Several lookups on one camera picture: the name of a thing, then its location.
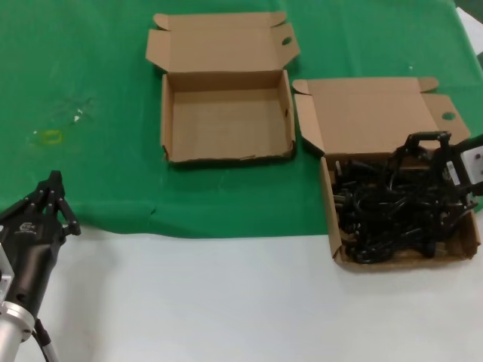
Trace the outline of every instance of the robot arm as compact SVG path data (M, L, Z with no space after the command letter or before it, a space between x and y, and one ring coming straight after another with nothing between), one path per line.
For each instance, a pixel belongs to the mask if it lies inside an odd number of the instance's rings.
M66 236L80 234L59 171L0 214L0 362L13 362L20 343L32 334L37 341L48 339L38 338L46 335L38 310Z

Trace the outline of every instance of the yellow mark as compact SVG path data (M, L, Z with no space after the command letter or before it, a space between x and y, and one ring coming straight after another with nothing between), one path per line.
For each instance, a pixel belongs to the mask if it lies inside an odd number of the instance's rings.
M62 142L62 132L59 130L46 130L42 132L42 143L45 145L56 145Z

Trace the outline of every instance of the tangled black cables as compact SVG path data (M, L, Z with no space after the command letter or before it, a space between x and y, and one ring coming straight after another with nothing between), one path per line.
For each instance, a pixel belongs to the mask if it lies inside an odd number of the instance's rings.
M400 250L432 258L437 243L449 239L476 206L431 165L403 168L401 163L395 156L385 163L336 163L339 227L346 254L357 263L384 262Z

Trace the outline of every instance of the box hole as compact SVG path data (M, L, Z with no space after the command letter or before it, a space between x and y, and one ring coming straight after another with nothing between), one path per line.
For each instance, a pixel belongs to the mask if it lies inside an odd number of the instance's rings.
M445 112L443 113L443 119L445 121L453 121L456 118L454 112Z
M287 45L287 44L290 44L292 42L292 37L291 36L288 36L287 38L285 38L281 44L282 45Z

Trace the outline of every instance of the empty cardboard box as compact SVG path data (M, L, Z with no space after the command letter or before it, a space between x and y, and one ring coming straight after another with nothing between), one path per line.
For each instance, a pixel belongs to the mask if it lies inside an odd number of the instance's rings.
M288 157L294 107L284 66L299 54L285 13L156 14L146 58L162 79L171 162Z
M469 137L451 99L426 93L438 87L435 78L296 80L293 86L302 136L324 154L321 187L331 252L337 263L363 268L413 267L441 265L476 254L480 242L474 213L461 220L446 251L434 259L408 251L385 263L359 265L346 255L340 238L331 182L336 161L385 160L409 134L420 131L447 130L452 144ZM437 145L422 146L434 149Z

